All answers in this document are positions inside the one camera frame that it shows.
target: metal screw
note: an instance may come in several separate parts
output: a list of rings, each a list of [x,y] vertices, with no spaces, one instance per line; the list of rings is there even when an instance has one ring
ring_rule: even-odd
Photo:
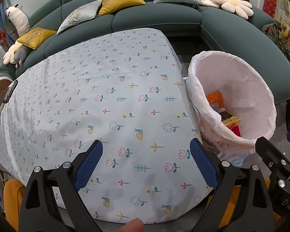
[[[224,167],[228,167],[230,166],[230,162],[228,162],[227,160],[222,161],[221,163]]]
[[[286,184],[285,184],[285,181],[284,180],[279,180],[278,181],[278,185],[283,188]]]
[[[258,171],[258,170],[259,170],[259,167],[258,167],[257,165],[252,165],[252,169],[253,169],[254,171]]]
[[[70,166],[71,166],[70,162],[65,162],[65,163],[62,164],[63,168],[69,168]]]
[[[36,173],[38,173],[41,170],[41,167],[35,167],[33,171],[35,171]]]

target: yellow pillow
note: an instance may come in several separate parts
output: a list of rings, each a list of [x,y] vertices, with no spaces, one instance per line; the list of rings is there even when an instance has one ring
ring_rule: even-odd
[[[145,4],[144,0],[102,0],[99,16],[113,13],[119,9]]]
[[[54,35],[56,32],[52,30],[46,30],[40,27],[34,28],[27,32],[25,35],[18,38],[16,41],[36,50],[47,38]]]

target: plastic bag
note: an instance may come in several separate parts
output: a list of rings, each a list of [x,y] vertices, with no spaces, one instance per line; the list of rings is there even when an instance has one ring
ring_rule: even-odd
[[[270,139],[275,130],[274,97],[263,78],[241,58],[220,51],[195,55],[188,69],[187,86],[197,113],[201,135],[219,150],[221,160],[241,165],[255,152],[257,138]],[[206,95],[220,91],[227,112],[239,117],[241,136],[221,122]]]

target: curtain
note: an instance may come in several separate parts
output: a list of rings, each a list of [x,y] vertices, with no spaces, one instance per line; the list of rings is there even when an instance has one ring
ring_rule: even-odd
[[[2,31],[5,30],[5,7],[4,2],[0,4],[0,28]],[[15,40],[11,38],[9,33],[5,33],[6,41],[9,43],[9,45],[13,45],[15,43]]]

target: green sofa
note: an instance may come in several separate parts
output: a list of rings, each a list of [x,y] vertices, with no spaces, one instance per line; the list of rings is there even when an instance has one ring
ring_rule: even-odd
[[[62,21],[76,8],[95,0],[50,0],[30,18],[31,28],[58,30]],[[127,29],[149,27],[169,36],[200,36],[212,50],[236,55],[247,61],[263,77],[276,103],[290,98],[290,63],[276,45],[262,33],[274,23],[263,11],[253,7],[248,21],[221,9],[200,6],[197,10],[174,3],[144,0],[145,5],[124,8],[76,25],[53,35],[32,51],[17,70],[2,65],[0,73],[19,77],[29,67],[80,42]]]

